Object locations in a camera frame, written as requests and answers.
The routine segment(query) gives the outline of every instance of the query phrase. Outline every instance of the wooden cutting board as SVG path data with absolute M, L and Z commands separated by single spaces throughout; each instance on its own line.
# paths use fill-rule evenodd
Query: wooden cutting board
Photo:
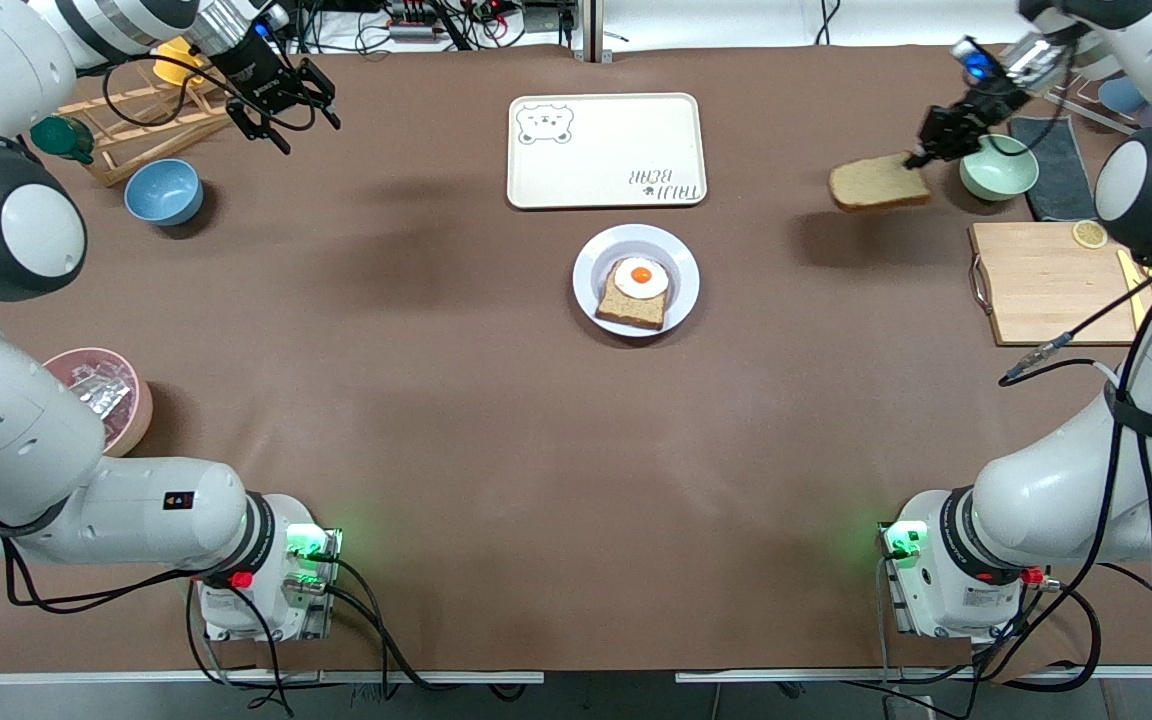
M 1074 242 L 1074 223 L 972 225 L 973 282 L 992 305 L 998 344 L 1039 344 L 1060 336 L 1128 290 L 1117 250 L 1087 250 Z M 1149 278 L 1138 268 L 1140 278 Z M 1152 304 L 1152 288 L 1139 293 Z M 1071 344 L 1130 344 L 1132 304 L 1115 306 Z

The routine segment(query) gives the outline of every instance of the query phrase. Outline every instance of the bread slice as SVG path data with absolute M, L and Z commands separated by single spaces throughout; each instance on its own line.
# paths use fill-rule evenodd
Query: bread slice
M 847 213 L 927 204 L 932 191 L 919 170 L 905 169 L 907 158 L 909 152 L 897 152 L 839 165 L 829 173 L 833 204 Z
M 659 331 L 664 327 L 664 300 L 669 290 L 649 300 L 636 300 L 622 293 L 616 287 L 616 268 L 624 260 L 616 260 L 612 272 L 607 273 L 607 283 L 602 285 L 602 301 L 598 304 L 594 316 L 612 323 L 634 325 L 635 328 Z

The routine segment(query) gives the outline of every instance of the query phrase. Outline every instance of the gray cloth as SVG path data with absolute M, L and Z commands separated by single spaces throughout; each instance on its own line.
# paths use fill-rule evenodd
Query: gray cloth
M 1033 145 L 1051 118 L 1013 118 L 1011 137 Z M 1037 220 L 1087 220 L 1096 218 L 1096 202 L 1087 187 L 1087 167 L 1069 118 L 1056 120 L 1047 137 L 1033 145 L 1038 159 L 1038 182 L 1025 194 Z

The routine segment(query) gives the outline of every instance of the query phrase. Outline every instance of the blue bowl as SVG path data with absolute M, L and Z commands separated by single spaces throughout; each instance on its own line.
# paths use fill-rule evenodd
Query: blue bowl
M 184 160 L 154 160 L 127 181 L 123 204 L 146 223 L 180 225 L 200 209 L 202 182 Z

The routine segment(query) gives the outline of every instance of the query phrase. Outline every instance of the table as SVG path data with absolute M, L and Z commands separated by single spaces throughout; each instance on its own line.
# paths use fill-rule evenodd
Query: table
M 993 346 L 972 301 L 967 228 L 1023 204 L 968 199 L 946 165 L 926 209 L 829 204 L 828 168 L 908 147 L 929 103 L 961 96 L 945 50 L 316 61 L 342 131 L 289 135 L 288 158 L 237 132 L 189 149 L 209 200 L 188 227 L 137 223 L 50 160 L 86 213 L 88 265 L 0 324 L 40 359 L 129 357 L 156 395 L 141 454 L 229 462 L 343 528 L 420 669 L 878 665 L 876 523 L 1100 387 L 1094 372 L 996 387 L 1020 351 Z M 637 91 L 699 100 L 698 209 L 508 209 L 510 100 Z M 1084 132 L 1089 167 L 1115 141 Z M 577 250 L 626 222 L 675 232 L 704 278 L 690 318 L 645 346 L 571 300 Z M 38 575 L 58 594 L 152 571 Z M 1108 574 L 1085 588 L 1102 660 L 1152 664 L 1152 597 Z M 967 652 L 900 641 L 902 664 Z M 283 647 L 291 667 L 378 662 L 344 621 Z M 13 609 L 0 570 L 0 673 L 191 666 L 176 589 L 52 617 Z

